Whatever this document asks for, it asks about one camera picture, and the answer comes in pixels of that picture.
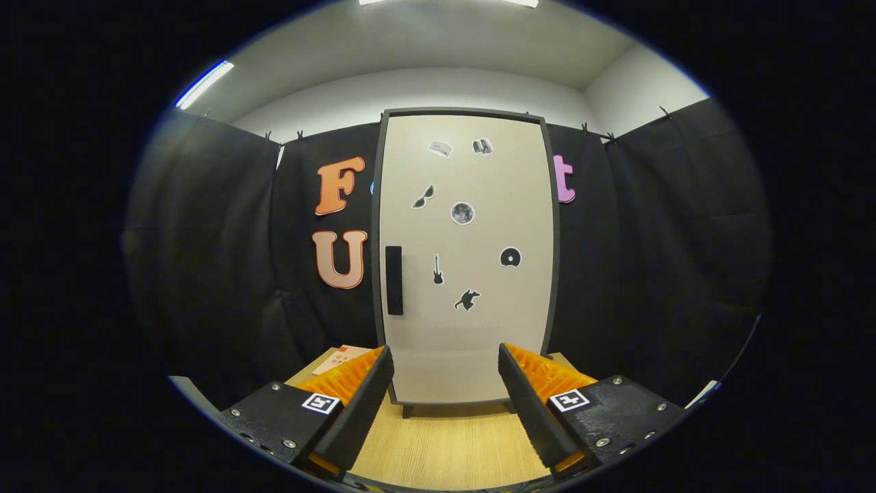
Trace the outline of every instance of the door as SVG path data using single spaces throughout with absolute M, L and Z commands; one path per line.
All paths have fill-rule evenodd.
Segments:
M 384 113 L 372 235 L 394 403 L 507 399 L 498 345 L 546 349 L 559 257 L 549 156 L 543 118 Z

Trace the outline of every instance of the door handle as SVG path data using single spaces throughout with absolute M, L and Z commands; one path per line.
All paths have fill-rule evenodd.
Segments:
M 386 247 L 386 312 L 405 314 L 401 295 L 401 246 Z

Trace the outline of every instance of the pink letter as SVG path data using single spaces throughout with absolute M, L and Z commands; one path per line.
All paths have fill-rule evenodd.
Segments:
M 554 156 L 554 171 L 556 173 L 556 195 L 560 198 L 560 202 L 572 202 L 575 198 L 575 191 L 566 188 L 566 175 L 572 174 L 572 167 L 569 164 L 562 162 L 562 156 Z

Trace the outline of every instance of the sunglasses sticker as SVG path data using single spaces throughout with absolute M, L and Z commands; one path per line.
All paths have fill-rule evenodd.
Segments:
M 426 205 L 426 200 L 432 198 L 435 194 L 434 187 L 429 185 L 429 188 L 426 189 L 426 192 L 423 193 L 423 196 L 418 198 L 416 202 L 413 203 L 411 209 L 419 209 Z

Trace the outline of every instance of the book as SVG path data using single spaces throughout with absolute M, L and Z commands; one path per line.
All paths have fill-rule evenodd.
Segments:
M 323 361 L 320 366 L 316 367 L 313 375 L 321 375 L 334 367 L 340 366 L 343 363 L 346 363 L 347 361 L 350 361 L 370 351 L 373 351 L 373 349 L 347 345 L 338 347 L 337 350 L 334 351 L 327 360 Z

